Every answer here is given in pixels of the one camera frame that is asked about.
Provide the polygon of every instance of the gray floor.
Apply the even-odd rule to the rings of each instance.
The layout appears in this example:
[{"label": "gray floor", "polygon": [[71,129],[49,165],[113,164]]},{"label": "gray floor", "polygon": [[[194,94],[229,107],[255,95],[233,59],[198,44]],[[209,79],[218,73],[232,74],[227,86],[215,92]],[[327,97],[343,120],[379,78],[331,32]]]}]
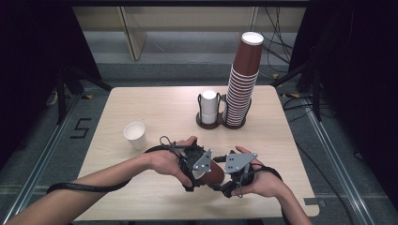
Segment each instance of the gray floor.
[{"label": "gray floor", "polygon": [[[284,40],[293,46],[295,34],[284,34]],[[227,85],[231,64],[237,47],[236,33],[151,33],[146,41],[139,61],[131,61],[126,40],[122,33],[86,33],[92,53],[98,63],[103,80],[114,86],[159,86],[159,85]],[[275,52],[283,54],[279,48]],[[285,73],[287,64],[263,54],[258,85],[269,84],[273,76]],[[295,94],[295,84],[299,77],[277,88],[279,94]],[[71,115],[61,132],[43,173],[35,184],[28,203],[33,202],[53,184],[75,179],[83,163],[100,114],[109,93],[97,86],[83,82],[85,95],[76,101]],[[280,96],[281,103],[291,99]],[[68,100],[72,104],[74,97]],[[286,108],[305,103],[303,99],[288,102]],[[344,205],[339,201],[330,184],[341,196],[352,216],[354,224],[365,224],[360,213],[369,213],[374,224],[398,224],[398,214],[375,180],[366,163],[353,156],[355,144],[339,123],[338,115],[329,107],[326,95],[322,97],[322,123],[314,124],[311,108],[297,107],[286,110],[285,115],[293,136],[303,151],[300,151],[305,169],[310,178],[320,214],[313,217],[315,224],[350,224]],[[75,130],[79,119],[89,128],[85,138],[72,139],[83,135]],[[35,168],[43,149],[56,129],[57,109],[51,105],[38,119],[35,128],[26,138],[26,147],[16,151],[0,172],[0,218],[4,218],[15,202],[25,181]],[[316,126],[322,126],[328,134],[344,169],[359,192],[360,198],[369,212],[356,212],[355,204],[344,189],[344,184],[330,163],[328,149],[319,139]],[[264,218],[264,224],[283,224],[280,218]],[[75,224],[120,224],[119,221],[75,222]]]}]

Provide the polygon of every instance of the brown paper cup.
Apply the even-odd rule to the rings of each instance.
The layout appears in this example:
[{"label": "brown paper cup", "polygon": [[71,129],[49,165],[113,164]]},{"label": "brown paper cup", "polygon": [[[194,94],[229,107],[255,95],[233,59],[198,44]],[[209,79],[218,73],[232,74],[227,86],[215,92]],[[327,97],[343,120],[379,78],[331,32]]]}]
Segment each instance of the brown paper cup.
[{"label": "brown paper cup", "polygon": [[210,164],[211,172],[198,172],[193,171],[193,176],[196,180],[201,180],[207,185],[219,185],[225,177],[223,169],[213,160]]},{"label": "brown paper cup", "polygon": [[233,64],[236,73],[251,76],[258,72],[263,41],[263,36],[255,32],[246,32],[242,35]]}]

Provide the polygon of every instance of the table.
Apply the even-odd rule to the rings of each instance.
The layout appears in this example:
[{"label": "table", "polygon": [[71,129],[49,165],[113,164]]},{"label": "table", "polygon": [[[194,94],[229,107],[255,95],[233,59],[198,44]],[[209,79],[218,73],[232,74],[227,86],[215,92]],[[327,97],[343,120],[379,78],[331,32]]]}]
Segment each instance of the table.
[{"label": "table", "polygon": [[[99,120],[79,177],[142,154],[123,136],[125,125],[145,124],[148,148],[159,145],[160,136],[171,141],[198,137],[198,144],[223,156],[236,145],[257,153],[267,166],[275,168],[290,186],[308,216],[319,207],[306,205],[314,199],[308,176],[287,124],[281,103],[272,86],[256,85],[246,124],[240,129],[219,126],[203,129],[196,124],[197,97],[207,89],[226,94],[227,86],[166,86],[114,88]],[[221,219],[281,217],[275,198],[249,194],[242,199],[225,198],[207,186],[186,192],[172,176],[146,171],[124,188],[107,194],[77,220]]]}]

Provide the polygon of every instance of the white paper cup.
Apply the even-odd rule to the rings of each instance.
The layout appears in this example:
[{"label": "white paper cup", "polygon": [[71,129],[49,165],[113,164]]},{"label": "white paper cup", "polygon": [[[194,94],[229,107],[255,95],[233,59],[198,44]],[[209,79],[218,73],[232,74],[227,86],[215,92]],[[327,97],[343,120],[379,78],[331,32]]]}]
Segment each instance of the white paper cup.
[{"label": "white paper cup", "polygon": [[218,114],[215,113],[213,115],[205,115],[202,114],[202,123],[204,124],[214,124],[216,123]]},{"label": "white paper cup", "polygon": [[217,93],[212,90],[206,90],[201,97],[202,114],[213,115],[217,113]]},{"label": "white paper cup", "polygon": [[146,147],[145,126],[139,122],[128,124],[124,129],[124,136],[137,150],[143,150]]}]

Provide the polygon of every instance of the black cable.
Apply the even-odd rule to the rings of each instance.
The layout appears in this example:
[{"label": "black cable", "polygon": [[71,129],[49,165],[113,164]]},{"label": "black cable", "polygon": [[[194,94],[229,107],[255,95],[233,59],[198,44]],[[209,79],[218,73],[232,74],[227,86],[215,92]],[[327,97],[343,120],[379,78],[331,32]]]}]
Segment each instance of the black cable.
[{"label": "black cable", "polygon": [[276,52],[274,52],[273,50],[271,50],[269,47],[267,47],[266,45],[263,44],[263,49],[265,49],[268,53],[273,54],[275,57],[279,58],[280,60],[284,61],[286,64],[289,64],[289,61],[287,61],[286,59],[284,59],[283,57],[281,57],[280,55],[278,55]]},{"label": "black cable", "polygon": [[117,184],[114,186],[108,186],[108,187],[89,186],[89,185],[81,185],[81,184],[75,184],[75,183],[58,183],[58,184],[51,185],[47,189],[47,194],[49,194],[55,190],[58,190],[58,189],[69,189],[69,190],[81,190],[81,191],[88,191],[88,192],[106,193],[106,192],[111,192],[111,191],[121,189],[126,184],[128,184],[129,181],[130,181],[130,179],[125,182],[122,182],[120,184]]},{"label": "black cable", "polygon": [[287,61],[290,62],[291,53],[290,53],[290,51],[287,50],[286,44],[284,43],[284,41],[282,39],[281,27],[279,24],[279,15],[280,15],[281,8],[276,7],[276,23],[274,23],[274,21],[272,20],[271,16],[269,15],[268,9],[266,7],[265,7],[265,10],[266,10],[269,20],[271,21],[272,27],[274,29],[272,39],[270,40],[270,43],[269,43],[269,48],[270,48],[271,43],[275,42],[275,41],[273,41],[273,38],[274,38],[274,36],[276,36],[279,39],[279,41],[281,42],[281,45],[283,46],[283,51],[286,55]]},{"label": "black cable", "polygon": [[296,118],[294,118],[294,119],[291,119],[291,120],[288,120],[287,122],[293,122],[293,121],[295,121],[295,120],[298,120],[298,119],[301,119],[302,117],[304,117],[306,114],[308,114],[310,111],[307,111],[305,114],[303,114],[303,115],[301,115],[301,116],[299,116],[299,117],[296,117]]},{"label": "black cable", "polygon": [[264,39],[266,39],[267,41],[272,41],[272,44],[277,44],[277,45],[284,45],[286,48],[289,48],[289,49],[293,49],[293,47],[292,46],[290,46],[290,45],[288,45],[288,44],[286,44],[286,43],[281,43],[281,42],[277,42],[277,41],[275,41],[275,40],[271,40],[271,39],[269,39],[268,37],[266,37],[264,34],[263,34],[263,32],[261,32],[261,35],[264,37]]},{"label": "black cable", "polygon": [[340,196],[340,194],[338,193],[338,191],[336,190],[336,188],[334,187],[334,185],[330,182],[330,180],[325,176],[325,174],[321,171],[321,169],[319,168],[319,166],[315,163],[315,161],[308,155],[308,153],[306,151],[304,151],[304,149],[299,145],[299,143],[295,140],[296,146],[298,147],[298,149],[307,157],[307,159],[309,159],[313,165],[316,167],[316,169],[319,171],[319,173],[321,174],[321,176],[325,179],[325,181],[328,183],[328,185],[330,186],[331,190],[334,192],[334,194],[337,196],[337,198],[339,199],[340,203],[342,204],[345,212],[347,213],[348,219],[350,221],[351,224],[354,224],[354,220],[351,216],[351,213],[349,212],[348,206],[345,204],[343,198]]}]

